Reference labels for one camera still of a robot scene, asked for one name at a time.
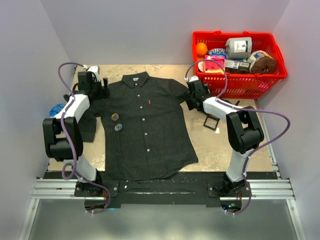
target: pink package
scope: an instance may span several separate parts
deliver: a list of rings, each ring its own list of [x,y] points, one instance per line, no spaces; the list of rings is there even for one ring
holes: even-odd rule
[[[221,66],[223,66],[223,70],[225,69],[225,57],[224,56],[215,56],[215,55],[205,55],[204,59],[211,59],[218,62]],[[204,61],[204,72],[205,73],[224,73],[221,67],[212,61]]]

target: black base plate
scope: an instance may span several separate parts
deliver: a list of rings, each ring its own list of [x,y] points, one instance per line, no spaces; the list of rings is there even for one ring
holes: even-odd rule
[[[110,190],[109,208],[120,208],[122,204],[155,205],[205,205],[220,208],[220,189],[224,172],[178,172],[166,179],[125,181],[104,178],[102,183]],[[44,179],[61,179],[61,172],[46,172]],[[275,172],[248,172],[248,180],[278,179]],[[242,189],[243,197],[247,191]],[[89,197],[86,192],[75,189],[76,197]],[[101,200],[85,200],[85,207],[101,205]]]

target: gray floor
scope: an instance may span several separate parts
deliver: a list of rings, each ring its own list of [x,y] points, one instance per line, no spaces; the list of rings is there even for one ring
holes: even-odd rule
[[[202,205],[122,205],[93,217],[83,200],[41,200],[30,240],[296,240],[286,200],[232,217]]]

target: black shirt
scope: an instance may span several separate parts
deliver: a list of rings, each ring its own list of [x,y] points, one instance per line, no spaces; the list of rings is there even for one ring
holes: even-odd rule
[[[161,179],[198,162],[180,106],[187,87],[142,72],[124,75],[109,90],[110,98],[94,101],[79,122],[84,141],[90,142],[96,129],[94,116],[101,116],[109,178]],[[113,114],[118,120],[112,120]],[[120,131],[115,130],[117,124],[122,125]]]

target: blue object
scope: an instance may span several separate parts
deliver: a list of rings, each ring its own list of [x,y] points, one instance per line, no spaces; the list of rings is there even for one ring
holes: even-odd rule
[[[55,115],[61,112],[61,110],[65,107],[64,104],[55,105],[49,112],[50,118],[53,118]]]
[[[208,51],[209,55],[215,56],[224,56],[226,58],[226,49],[225,48],[214,48]]]

